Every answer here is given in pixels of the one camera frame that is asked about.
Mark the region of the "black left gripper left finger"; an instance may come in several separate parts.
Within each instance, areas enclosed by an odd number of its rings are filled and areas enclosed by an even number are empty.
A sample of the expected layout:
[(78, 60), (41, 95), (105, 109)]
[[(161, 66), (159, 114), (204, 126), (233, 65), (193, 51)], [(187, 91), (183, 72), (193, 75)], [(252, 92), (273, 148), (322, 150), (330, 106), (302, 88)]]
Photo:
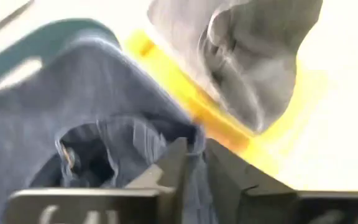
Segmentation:
[(3, 224), (181, 224), (187, 140), (121, 189), (36, 188), (13, 193)]

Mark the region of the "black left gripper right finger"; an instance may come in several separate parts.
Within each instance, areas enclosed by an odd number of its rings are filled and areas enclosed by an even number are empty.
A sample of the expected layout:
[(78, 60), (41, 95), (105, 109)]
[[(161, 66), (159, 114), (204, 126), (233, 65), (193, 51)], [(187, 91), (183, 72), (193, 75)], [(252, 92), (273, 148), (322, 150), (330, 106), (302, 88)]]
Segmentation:
[(295, 190), (214, 139), (206, 158), (220, 224), (358, 224), (358, 192)]

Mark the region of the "yellow plastic bin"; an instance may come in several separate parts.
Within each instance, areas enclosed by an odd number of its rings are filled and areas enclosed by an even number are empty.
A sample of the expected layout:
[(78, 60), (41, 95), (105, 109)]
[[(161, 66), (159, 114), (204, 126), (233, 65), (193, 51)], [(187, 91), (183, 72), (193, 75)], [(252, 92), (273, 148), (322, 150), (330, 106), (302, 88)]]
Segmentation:
[(311, 176), (290, 164), (295, 160), (297, 140), (306, 132), (312, 112), (327, 91), (328, 81), (324, 76), (299, 68), (295, 92), (287, 110), (266, 131), (254, 134), (219, 108), (143, 30), (135, 30), (125, 40), (124, 49), (190, 113), (194, 121), (204, 126), (209, 137), (290, 187), (311, 187), (307, 182)]

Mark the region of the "grey cloth garment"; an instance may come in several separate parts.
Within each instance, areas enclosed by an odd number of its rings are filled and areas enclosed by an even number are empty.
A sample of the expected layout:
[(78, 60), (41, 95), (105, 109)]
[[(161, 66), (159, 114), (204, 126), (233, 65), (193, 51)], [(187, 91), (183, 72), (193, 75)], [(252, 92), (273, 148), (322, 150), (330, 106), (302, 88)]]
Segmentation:
[(147, 17), (179, 66), (255, 133), (285, 112), (296, 55), (323, 0), (152, 0)]

